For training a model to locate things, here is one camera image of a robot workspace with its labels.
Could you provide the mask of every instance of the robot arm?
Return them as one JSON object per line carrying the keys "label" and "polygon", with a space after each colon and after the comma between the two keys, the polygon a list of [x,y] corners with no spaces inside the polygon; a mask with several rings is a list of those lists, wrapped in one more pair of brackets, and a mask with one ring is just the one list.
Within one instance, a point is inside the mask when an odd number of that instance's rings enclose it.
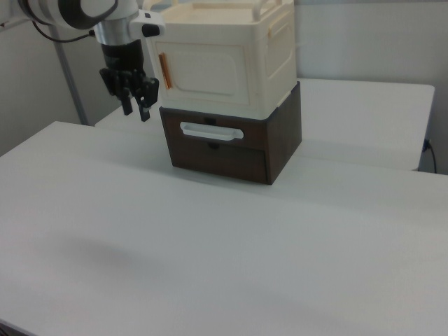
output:
{"label": "robot arm", "polygon": [[136,98],[141,119],[158,99],[159,82],[147,78],[143,69],[141,39],[161,35],[165,25],[158,13],[139,10],[136,0],[7,0],[0,7],[0,24],[11,18],[26,18],[42,25],[72,29],[94,28],[101,43],[106,68],[100,71],[111,95],[132,112]]}

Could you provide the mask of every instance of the drawer front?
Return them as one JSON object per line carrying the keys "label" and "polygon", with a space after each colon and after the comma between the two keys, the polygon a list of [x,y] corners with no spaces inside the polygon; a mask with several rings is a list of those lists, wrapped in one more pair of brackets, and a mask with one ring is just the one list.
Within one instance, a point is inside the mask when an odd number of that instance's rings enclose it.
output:
{"label": "drawer front", "polygon": [[[242,118],[232,118],[216,116],[207,113],[197,113],[189,111],[174,110],[172,108],[160,108],[160,115],[164,123],[165,133],[170,139],[195,140],[212,142],[216,144],[232,145],[263,151],[266,147],[266,125],[257,120],[247,120]],[[220,140],[219,136],[193,136],[192,132],[186,132],[185,124],[210,125],[214,127],[224,127],[234,129],[235,133],[242,132],[242,136],[234,139]]]}
{"label": "drawer front", "polygon": [[193,139],[167,140],[175,167],[259,183],[267,182],[265,153],[262,150]]}

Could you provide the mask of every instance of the storage box lid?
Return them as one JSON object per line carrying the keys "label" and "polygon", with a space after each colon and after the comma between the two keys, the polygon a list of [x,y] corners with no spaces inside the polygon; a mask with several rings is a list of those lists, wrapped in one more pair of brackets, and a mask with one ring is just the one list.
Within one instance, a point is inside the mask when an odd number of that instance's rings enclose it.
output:
{"label": "storage box lid", "polygon": [[281,4],[282,0],[189,2],[164,10],[163,18],[166,23],[190,25],[253,25],[261,21],[265,13]]}

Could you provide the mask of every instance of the drawer handle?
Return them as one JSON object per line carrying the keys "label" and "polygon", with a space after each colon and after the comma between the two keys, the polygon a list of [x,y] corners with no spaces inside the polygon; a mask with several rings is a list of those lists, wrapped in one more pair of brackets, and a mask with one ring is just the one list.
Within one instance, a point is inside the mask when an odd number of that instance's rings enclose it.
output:
{"label": "drawer handle", "polygon": [[181,129],[185,135],[193,137],[231,141],[233,139],[243,139],[244,133],[240,129],[219,127],[212,125],[192,124],[191,122],[181,122]]}
{"label": "drawer handle", "polygon": [[160,66],[162,67],[162,74],[163,79],[165,81],[165,86],[167,87],[167,90],[169,90],[173,87],[173,85],[171,82],[171,76],[169,75],[167,56],[164,52],[159,54],[159,60],[160,60]]}

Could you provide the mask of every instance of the white drawer handle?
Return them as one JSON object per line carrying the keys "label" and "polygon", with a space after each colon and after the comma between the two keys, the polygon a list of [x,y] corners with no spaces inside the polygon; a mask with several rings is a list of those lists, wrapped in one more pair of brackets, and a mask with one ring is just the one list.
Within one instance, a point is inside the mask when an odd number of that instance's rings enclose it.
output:
{"label": "white drawer handle", "polygon": [[191,122],[181,122],[181,129],[185,135],[206,139],[231,141],[233,139],[243,139],[244,133],[240,129],[219,127],[212,125],[192,124]]}

